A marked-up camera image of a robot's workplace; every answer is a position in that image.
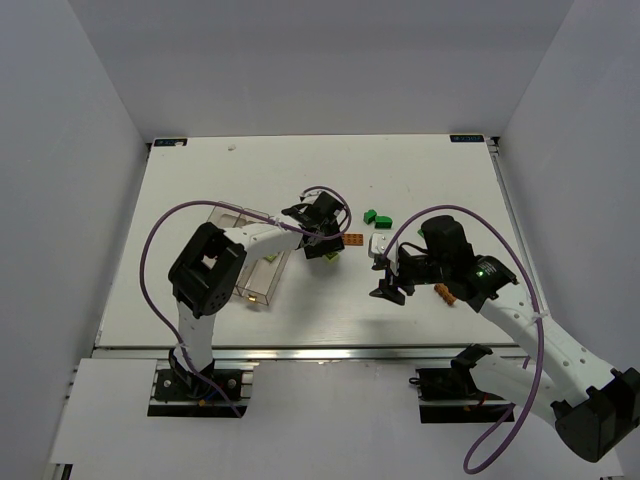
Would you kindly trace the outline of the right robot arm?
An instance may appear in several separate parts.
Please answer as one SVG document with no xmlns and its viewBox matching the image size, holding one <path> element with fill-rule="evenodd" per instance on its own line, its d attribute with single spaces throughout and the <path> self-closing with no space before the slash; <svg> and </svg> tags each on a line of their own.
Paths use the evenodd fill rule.
<svg viewBox="0 0 640 480">
<path fill-rule="evenodd" d="M 450 215 L 426 220 L 424 247 L 370 237 L 373 268 L 383 272 L 371 296 L 404 305 L 418 285 L 440 284 L 505 332 L 533 360 L 517 367 L 472 344 L 451 360 L 450 381 L 467 396 L 493 394 L 546 423 L 578 457 L 599 462 L 639 426 L 639 373 L 597 357 L 548 314 L 517 276 L 493 256 L 477 255 Z"/>
</svg>

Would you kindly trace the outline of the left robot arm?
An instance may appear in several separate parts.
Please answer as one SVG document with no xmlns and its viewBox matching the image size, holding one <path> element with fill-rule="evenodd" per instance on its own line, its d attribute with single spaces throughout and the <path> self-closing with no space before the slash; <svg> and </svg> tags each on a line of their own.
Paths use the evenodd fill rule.
<svg viewBox="0 0 640 480">
<path fill-rule="evenodd" d="M 350 214 L 346 203 L 321 191 L 301 197 L 276 217 L 249 211 L 246 215 L 254 220 L 241 226 L 221 228 L 205 222 L 197 228 L 168 274 L 180 336 L 169 362 L 183 382 L 192 385 L 213 369 L 216 315 L 231 299 L 243 272 L 272 254 L 302 249 L 313 259 L 342 251 L 342 214 Z"/>
</svg>

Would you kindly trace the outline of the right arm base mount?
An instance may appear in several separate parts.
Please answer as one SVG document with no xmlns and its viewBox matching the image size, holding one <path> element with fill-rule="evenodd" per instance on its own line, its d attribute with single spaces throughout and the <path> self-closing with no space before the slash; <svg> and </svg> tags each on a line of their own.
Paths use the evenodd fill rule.
<svg viewBox="0 0 640 480">
<path fill-rule="evenodd" d="M 509 403 L 499 396 L 467 392 L 450 368 L 417 369 L 408 382 L 416 389 L 422 424 L 491 424 L 509 411 Z"/>
</svg>

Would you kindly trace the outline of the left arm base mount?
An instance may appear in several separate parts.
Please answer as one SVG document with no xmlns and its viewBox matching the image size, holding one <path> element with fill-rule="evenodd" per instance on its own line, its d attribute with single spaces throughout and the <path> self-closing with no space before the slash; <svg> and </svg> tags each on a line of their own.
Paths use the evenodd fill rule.
<svg viewBox="0 0 640 480">
<path fill-rule="evenodd" d="M 147 408 L 148 417 L 241 418 L 251 396 L 252 373 L 215 369 L 210 383 L 195 378 L 189 387 L 171 368 L 157 368 Z"/>
</svg>

